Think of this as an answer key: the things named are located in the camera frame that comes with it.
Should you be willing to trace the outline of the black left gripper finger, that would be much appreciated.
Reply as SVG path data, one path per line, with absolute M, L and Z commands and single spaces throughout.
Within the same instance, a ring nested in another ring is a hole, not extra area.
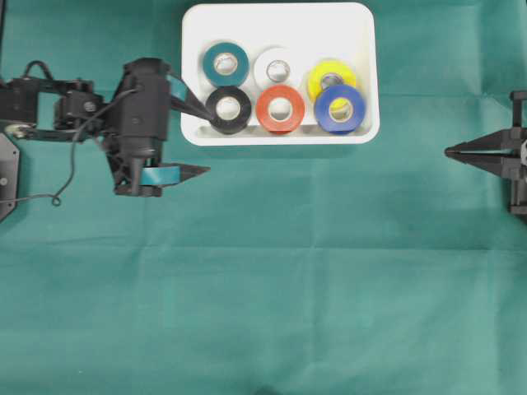
M 181 184 L 184 181 L 207 173 L 211 168 L 180 163 L 163 164 L 157 167 L 145 167 L 140 177 L 141 186 L 168 186 Z
M 213 120 L 213 115 L 206 106 L 195 96 L 187 84 L 180 78 L 169 74 L 171 108 L 184 114 L 207 121 Z

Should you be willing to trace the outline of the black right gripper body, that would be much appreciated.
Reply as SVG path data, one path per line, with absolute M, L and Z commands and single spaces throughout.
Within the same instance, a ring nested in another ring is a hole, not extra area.
M 526 90 L 512 91 L 512 136 L 516 146 L 512 153 L 518 158 L 518 179 L 511 181 L 510 214 L 526 224 L 526 126 L 523 125 L 523 108 L 526 104 Z

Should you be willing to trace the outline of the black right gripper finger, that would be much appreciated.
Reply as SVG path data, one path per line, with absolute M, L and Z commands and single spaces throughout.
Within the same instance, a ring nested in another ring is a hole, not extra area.
M 445 151 L 445 155 L 466 165 L 485 170 L 503 179 L 515 178 L 515 158 L 509 155 L 494 153 L 463 153 Z
M 469 151 L 503 151 L 515 147 L 515 129 L 502 129 L 469 142 L 447 147 L 445 153 Z

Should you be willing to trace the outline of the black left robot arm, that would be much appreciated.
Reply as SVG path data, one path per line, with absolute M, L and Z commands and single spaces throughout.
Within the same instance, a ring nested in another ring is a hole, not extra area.
M 70 152 L 93 140 L 104 152 L 114 193 L 160 197 L 164 188 L 208 172 L 208 168 L 162 160 L 173 111 L 210 120 L 212 113 L 159 58 L 124 65 L 110 100 L 92 81 L 59 80 L 46 63 L 30 62 L 24 73 L 1 84 L 1 125 L 14 138 L 67 142 Z

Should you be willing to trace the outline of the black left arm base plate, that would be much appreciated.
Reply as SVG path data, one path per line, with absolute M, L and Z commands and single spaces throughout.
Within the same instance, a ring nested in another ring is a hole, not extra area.
M 1 133 L 0 149 L 0 209 L 1 221 L 3 221 L 16 208 L 14 200 L 17 197 L 18 189 L 20 151 L 3 132 Z

